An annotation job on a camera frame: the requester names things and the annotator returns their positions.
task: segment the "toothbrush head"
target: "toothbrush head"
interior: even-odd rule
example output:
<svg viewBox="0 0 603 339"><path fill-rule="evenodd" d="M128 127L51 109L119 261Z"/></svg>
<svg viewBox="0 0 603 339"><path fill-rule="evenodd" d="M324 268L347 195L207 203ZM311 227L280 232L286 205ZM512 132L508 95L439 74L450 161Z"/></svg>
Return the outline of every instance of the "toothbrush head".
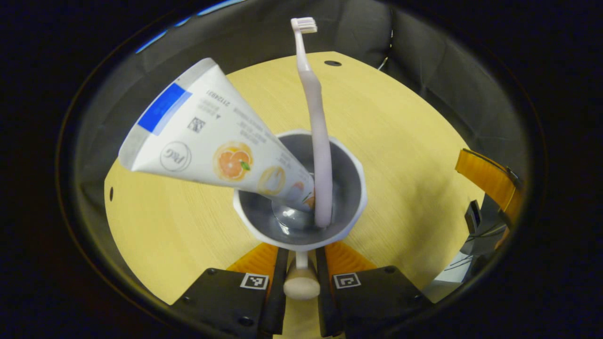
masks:
<svg viewBox="0 0 603 339"><path fill-rule="evenodd" d="M294 31L299 31L302 34L316 33L318 31L316 21L314 21L314 19L311 17L300 17L298 19L291 19L291 27L293 27Z"/></svg>

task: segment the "toothbrush bristles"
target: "toothbrush bristles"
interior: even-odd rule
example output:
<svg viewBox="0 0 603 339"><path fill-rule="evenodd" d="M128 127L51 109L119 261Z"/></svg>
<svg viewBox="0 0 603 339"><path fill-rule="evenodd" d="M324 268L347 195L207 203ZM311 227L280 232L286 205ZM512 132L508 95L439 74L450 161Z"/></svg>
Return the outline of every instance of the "toothbrush bristles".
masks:
<svg viewBox="0 0 603 339"><path fill-rule="evenodd" d="M296 21L297 26L302 33L316 33L318 31L316 21L314 21L314 19L311 17L301 17L296 19Z"/></svg>

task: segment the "toothbrush handle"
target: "toothbrush handle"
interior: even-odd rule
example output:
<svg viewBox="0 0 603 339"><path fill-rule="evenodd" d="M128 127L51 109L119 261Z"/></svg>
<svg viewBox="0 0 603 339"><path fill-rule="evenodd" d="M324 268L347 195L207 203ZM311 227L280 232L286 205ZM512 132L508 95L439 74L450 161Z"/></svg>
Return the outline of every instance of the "toothbrush handle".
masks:
<svg viewBox="0 0 603 339"><path fill-rule="evenodd" d="M306 92L312 126L312 148L314 151L314 187L316 190L314 220L318 227L331 223L333 205L333 171L329 132L324 117L323 96L320 82L310 71L300 71L301 83Z"/></svg>

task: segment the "toothbrush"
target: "toothbrush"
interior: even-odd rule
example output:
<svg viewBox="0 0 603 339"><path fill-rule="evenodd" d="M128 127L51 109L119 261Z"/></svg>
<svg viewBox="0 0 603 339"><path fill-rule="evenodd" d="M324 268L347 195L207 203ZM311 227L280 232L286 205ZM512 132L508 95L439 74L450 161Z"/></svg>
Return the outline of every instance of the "toothbrush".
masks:
<svg viewBox="0 0 603 339"><path fill-rule="evenodd" d="M311 17L291 19L291 27L293 27L295 34L295 47L297 48L297 71L300 75L303 90L306 93L310 125L312 126L315 187L314 221L318 227L327 227L331 223L333 205L333 173L329 133L324 118L320 81L312 72L301 37L305 33L316 33L318 27Z"/></svg>

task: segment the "cup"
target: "cup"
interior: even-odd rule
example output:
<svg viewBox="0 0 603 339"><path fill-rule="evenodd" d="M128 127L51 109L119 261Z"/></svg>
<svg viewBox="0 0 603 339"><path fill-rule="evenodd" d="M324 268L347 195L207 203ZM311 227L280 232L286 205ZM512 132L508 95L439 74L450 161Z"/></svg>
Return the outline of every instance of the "cup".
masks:
<svg viewBox="0 0 603 339"><path fill-rule="evenodd" d="M314 171L312 135L293 130L277 135L285 147L310 172ZM235 190L235 210L260 241L298 253L345 238L367 205L364 170L360 161L337 139L330 137L333 164L333 213L331 224L318 227L312 212L278 204L262 195Z"/></svg>

